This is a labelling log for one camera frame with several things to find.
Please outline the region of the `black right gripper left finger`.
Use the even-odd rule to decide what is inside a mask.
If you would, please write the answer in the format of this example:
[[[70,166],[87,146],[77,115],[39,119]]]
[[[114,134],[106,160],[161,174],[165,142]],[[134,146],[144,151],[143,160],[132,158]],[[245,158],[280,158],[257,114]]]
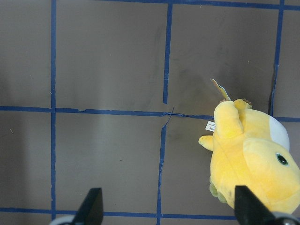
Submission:
[[[54,219],[51,225],[101,225],[103,222],[102,188],[91,188],[74,216]]]

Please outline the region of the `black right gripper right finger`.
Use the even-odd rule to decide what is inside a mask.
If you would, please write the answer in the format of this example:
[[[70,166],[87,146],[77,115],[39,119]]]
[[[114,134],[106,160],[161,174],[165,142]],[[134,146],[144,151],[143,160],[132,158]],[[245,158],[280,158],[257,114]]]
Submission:
[[[234,214],[240,225],[298,225],[291,214],[270,211],[247,186],[235,187]]]

